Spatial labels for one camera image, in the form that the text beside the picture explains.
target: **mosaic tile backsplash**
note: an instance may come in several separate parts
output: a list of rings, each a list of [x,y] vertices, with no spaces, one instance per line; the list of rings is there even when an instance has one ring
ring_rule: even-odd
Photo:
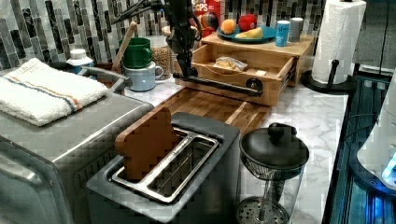
[[[128,21],[111,24],[114,17],[137,0],[0,0],[0,70],[37,57],[64,62],[71,49],[85,49],[96,63],[111,62]],[[304,17],[304,32],[318,30],[319,0],[227,0],[225,18],[254,13],[274,27],[280,19]],[[137,35],[160,35],[167,22],[163,13],[141,13]]]

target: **wooden cutting board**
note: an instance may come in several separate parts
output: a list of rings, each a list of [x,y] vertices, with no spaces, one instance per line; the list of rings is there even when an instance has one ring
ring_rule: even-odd
[[[125,174],[139,182],[173,148],[180,139],[171,125],[171,113],[157,107],[128,127],[116,138],[115,149],[124,157]]]
[[[157,107],[167,107],[171,114],[185,112],[216,119],[239,128],[241,134],[260,128],[270,111],[270,107],[266,105],[256,105],[189,88],[182,89]]]

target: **striped towel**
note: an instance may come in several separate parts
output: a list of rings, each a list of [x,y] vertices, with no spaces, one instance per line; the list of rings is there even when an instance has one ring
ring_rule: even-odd
[[[42,126],[80,110],[106,94],[107,87],[31,59],[0,77],[0,110]]]

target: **orange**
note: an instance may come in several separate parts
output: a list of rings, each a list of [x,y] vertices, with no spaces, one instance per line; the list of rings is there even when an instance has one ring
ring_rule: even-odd
[[[235,31],[235,21],[233,20],[225,20],[220,27],[220,30],[226,34],[230,35]]]

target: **white marble countertop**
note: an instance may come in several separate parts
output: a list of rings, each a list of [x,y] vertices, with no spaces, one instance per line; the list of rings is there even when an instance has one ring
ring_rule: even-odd
[[[180,89],[169,78],[158,81],[151,91],[126,89],[125,94],[155,106]],[[301,84],[287,87],[261,126],[266,128],[273,122],[294,126],[297,137],[305,142],[310,152],[292,216],[293,224],[316,224],[322,220],[346,106],[346,95],[318,93]],[[242,175],[242,186],[253,186],[250,181],[248,175]],[[261,192],[260,186],[255,190]],[[242,187],[241,194],[257,195],[247,191]]]

